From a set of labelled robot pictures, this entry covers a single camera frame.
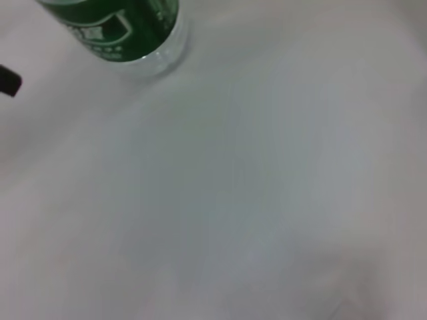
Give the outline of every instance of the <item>white surface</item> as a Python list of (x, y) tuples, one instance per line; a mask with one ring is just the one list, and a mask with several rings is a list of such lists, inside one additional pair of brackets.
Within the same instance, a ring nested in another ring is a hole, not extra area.
[(385, 319), (425, 319), (427, 59), (399, 11), (188, 0), (185, 61), (135, 84), (18, 2), (2, 319), (293, 319), (294, 257), (348, 248), (378, 253)]

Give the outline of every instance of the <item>plastic bottle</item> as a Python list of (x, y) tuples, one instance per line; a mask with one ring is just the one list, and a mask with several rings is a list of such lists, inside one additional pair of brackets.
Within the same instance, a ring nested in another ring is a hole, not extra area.
[(37, 0), (99, 58), (134, 76), (165, 71), (181, 57), (188, 23), (179, 0)]

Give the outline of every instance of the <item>green label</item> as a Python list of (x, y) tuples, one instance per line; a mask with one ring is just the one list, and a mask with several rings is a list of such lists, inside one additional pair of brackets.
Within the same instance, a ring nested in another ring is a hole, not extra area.
[(133, 61), (155, 51), (170, 35), (178, 0), (85, 0), (42, 3), (98, 57)]

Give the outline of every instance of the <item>black object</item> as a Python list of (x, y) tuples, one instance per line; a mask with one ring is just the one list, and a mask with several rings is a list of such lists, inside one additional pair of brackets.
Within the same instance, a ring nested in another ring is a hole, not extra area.
[(21, 85), (22, 78), (20, 75), (14, 73), (5, 66), (0, 65), (0, 92), (14, 97)]

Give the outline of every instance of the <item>bottle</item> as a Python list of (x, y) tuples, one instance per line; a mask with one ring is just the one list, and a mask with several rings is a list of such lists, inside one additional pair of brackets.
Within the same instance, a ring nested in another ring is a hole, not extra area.
[(179, 0), (36, 0), (93, 54), (134, 77), (174, 65), (188, 23)]

